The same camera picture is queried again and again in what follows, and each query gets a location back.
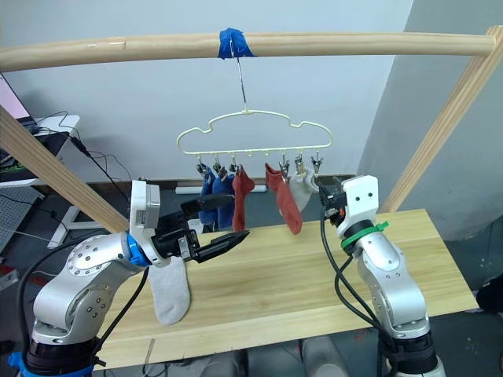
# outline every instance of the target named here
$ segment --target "wooden frame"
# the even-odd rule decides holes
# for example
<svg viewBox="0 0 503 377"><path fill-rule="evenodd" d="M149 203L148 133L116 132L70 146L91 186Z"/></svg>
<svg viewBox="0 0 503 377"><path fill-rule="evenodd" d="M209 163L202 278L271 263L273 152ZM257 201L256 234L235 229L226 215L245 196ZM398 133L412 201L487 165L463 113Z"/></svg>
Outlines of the wooden frame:
<svg viewBox="0 0 503 377"><path fill-rule="evenodd" d="M468 55L473 56L438 118L424 137L382 211L396 211L461 121L503 56L503 27L486 35L428 33L247 33L258 57L315 55ZM0 71L130 60L217 57L217 34L157 35L55 42L0 49ZM67 200L111 232L127 221L0 108L0 145Z"/></svg>

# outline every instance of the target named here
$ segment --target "wooden tabletop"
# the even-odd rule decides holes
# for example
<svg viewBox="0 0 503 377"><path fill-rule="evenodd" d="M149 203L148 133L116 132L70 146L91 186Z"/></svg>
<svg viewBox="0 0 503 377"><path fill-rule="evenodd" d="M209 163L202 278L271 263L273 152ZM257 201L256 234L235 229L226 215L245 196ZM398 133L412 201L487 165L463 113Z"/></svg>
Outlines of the wooden tabletop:
<svg viewBox="0 0 503 377"><path fill-rule="evenodd" d="M390 226L384 232L404 251L430 317L477 307L425 210L377 216L378 222L385 220ZM185 317L172 326L157 321L147 283L99 357L107 368L118 368L143 364L152 338L156 342L149 362L155 363L367 327L336 297L334 272L321 245L319 228L319 221L304 223L297 236L286 225L254 228L227 254L200 265L189 262L191 305ZM336 260L342 264L345 254L328 223L327 233ZM216 236L200 236L201 244ZM356 262L345 275L370 304ZM118 290L103 329L140 279L131 277Z"/></svg>

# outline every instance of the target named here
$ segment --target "robotic arm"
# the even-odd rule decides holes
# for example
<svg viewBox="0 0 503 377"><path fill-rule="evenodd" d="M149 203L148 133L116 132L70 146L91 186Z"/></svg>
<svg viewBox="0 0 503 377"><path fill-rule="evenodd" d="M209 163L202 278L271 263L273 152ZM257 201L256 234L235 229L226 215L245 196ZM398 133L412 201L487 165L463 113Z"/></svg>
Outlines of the robotic arm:
<svg viewBox="0 0 503 377"><path fill-rule="evenodd" d="M168 265L171 257L207 261L238 245L246 232L230 233L200 247L187 219L233 200L231 195L203 196L182 210L159 218L159 186L133 181L129 232L94 236L79 243L63 270L37 295L31 344L14 354L26 375L86 375L99 350L99 332L120 285L149 265Z"/></svg>
<svg viewBox="0 0 503 377"><path fill-rule="evenodd" d="M379 206L377 178L346 180L336 193L320 185L320 196L325 219L337 227L344 251L358 261L358 273L369 287L385 331L380 347L396 375L445 376L433 347L424 297L407 271L404 254L382 233L387 223L373 224Z"/></svg>

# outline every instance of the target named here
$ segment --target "green cable tie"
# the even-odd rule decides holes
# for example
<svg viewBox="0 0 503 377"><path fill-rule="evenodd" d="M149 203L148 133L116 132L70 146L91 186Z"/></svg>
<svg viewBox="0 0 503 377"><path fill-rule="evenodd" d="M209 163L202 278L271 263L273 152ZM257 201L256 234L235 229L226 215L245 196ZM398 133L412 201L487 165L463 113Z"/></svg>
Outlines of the green cable tie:
<svg viewBox="0 0 503 377"><path fill-rule="evenodd" d="M368 228L362 229L359 232L356 232L353 236L347 237L345 240L343 240L340 243L340 246L343 248L343 250L346 250L346 247L353 243L356 240L359 240L363 236L366 236L367 234L374 233L374 232L382 232L384 228L389 226L389 222L385 221L382 224L375 224L374 226L370 226Z"/></svg>

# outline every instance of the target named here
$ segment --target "sock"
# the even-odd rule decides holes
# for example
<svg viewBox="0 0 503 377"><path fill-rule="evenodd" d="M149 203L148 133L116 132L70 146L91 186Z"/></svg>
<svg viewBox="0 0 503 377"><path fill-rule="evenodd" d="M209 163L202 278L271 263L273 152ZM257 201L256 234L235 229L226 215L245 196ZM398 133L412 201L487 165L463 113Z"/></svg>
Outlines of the sock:
<svg viewBox="0 0 503 377"><path fill-rule="evenodd" d="M213 193L213 182L215 182L215 175L213 174L211 169L208 168L207 173L204 175L201 196ZM199 219L204 225L216 224L217 217L217 210L202 210L201 212L199 212Z"/></svg>
<svg viewBox="0 0 503 377"><path fill-rule="evenodd" d="M314 179L318 175L314 172L314 169L304 168L304 170L306 171L306 179L304 179L304 182L306 182L312 193L319 193L320 188L314 182Z"/></svg>
<svg viewBox="0 0 503 377"><path fill-rule="evenodd" d="M190 304L183 259L171 257L171 263L161 268L151 265L149 281L154 298L154 310L159 322L167 326L181 320Z"/></svg>
<svg viewBox="0 0 503 377"><path fill-rule="evenodd" d="M309 169L305 169L303 173L291 177L289 186L300 212L306 208L311 194L320 190L314 183L314 171Z"/></svg>
<svg viewBox="0 0 503 377"><path fill-rule="evenodd" d="M269 164L266 164L266 185L276 192L277 206L280 208L281 214L292 233L299 233L302 228L302 217L299 208L296 206L281 171L273 169Z"/></svg>
<svg viewBox="0 0 503 377"><path fill-rule="evenodd" d="M234 174L224 175L223 180L221 178L216 178L215 182L213 182L213 193L214 194L225 193L234 195L233 179ZM233 224L234 202L231 202L224 206L220 206L217 209L217 214L218 214L218 230L230 228Z"/></svg>
<svg viewBox="0 0 503 377"><path fill-rule="evenodd" d="M234 176L233 189L234 189L234 217L233 229L234 232L243 232L244 227L244 198L255 188L255 182L249 178L244 171L243 165L239 166L239 170Z"/></svg>

